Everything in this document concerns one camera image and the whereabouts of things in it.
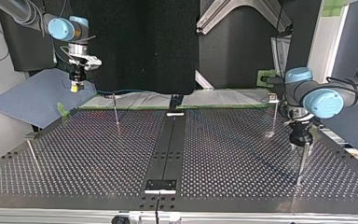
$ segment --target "gray panel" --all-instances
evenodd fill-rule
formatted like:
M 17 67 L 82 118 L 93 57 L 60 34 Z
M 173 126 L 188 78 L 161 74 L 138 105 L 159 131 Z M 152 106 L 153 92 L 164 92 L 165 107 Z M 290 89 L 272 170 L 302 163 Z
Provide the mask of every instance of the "gray panel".
M 358 214 L 358 161 L 316 133 L 297 187 L 301 152 L 292 150 L 281 118 L 265 137 L 272 120 L 272 108 L 187 111 L 175 210 Z
M 34 144 L 38 161 L 13 152 L 0 167 L 0 206 L 139 209 L 164 113 L 118 116 L 119 126 L 112 110 L 78 111 Z
M 46 128 L 62 116 L 63 109 L 81 106 L 95 96 L 94 85 L 84 82 L 85 89 L 70 91 L 69 74 L 58 69 L 46 69 L 0 95 L 0 113 Z
M 354 77 L 358 69 L 358 1 L 351 4 L 339 43 L 333 77 Z M 323 123 L 358 148 L 358 106 L 345 108 Z

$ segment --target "end effector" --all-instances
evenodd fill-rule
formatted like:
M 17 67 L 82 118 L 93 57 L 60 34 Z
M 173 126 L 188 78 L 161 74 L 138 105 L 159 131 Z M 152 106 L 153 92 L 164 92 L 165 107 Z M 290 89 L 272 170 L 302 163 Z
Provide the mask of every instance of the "end effector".
M 84 81 L 87 79 L 85 71 L 97 69 L 102 65 L 101 60 L 89 55 L 89 21 L 71 16 L 69 21 L 64 18 L 55 18 L 48 23 L 48 32 L 56 39 L 67 41 L 68 51 L 62 50 L 68 55 L 69 63 L 74 65 L 74 71 L 69 74 L 71 91 L 83 90 Z

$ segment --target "table surface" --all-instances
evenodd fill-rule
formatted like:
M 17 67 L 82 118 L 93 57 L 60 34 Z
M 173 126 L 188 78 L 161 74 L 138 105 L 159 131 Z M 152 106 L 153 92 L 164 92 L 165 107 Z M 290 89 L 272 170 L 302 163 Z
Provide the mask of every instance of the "table surface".
M 301 151 L 273 108 L 78 110 L 0 159 L 0 208 L 206 213 L 358 214 L 358 160 L 318 130 Z M 148 180 L 176 194 L 148 195 Z

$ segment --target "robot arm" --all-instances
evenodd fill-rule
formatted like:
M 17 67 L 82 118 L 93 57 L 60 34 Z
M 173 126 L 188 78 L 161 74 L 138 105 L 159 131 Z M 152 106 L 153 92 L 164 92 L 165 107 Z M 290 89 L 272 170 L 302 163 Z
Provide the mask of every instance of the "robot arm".
M 102 65 L 97 57 L 88 54 L 88 43 L 92 37 L 89 37 L 87 19 L 72 16 L 66 20 L 48 13 L 42 14 L 30 0 L 0 0 L 0 8 L 18 24 L 68 42 L 68 51 L 65 53 L 70 58 L 69 63 L 75 68 L 70 74 L 72 92 L 83 89 L 85 70 L 93 70 Z
M 304 117 L 306 115 L 330 119 L 343 107 L 358 105 L 358 72 L 354 78 L 330 78 L 331 82 L 326 84 L 312 78 L 308 68 L 295 68 L 286 73 L 288 111 L 293 120 L 310 119 Z

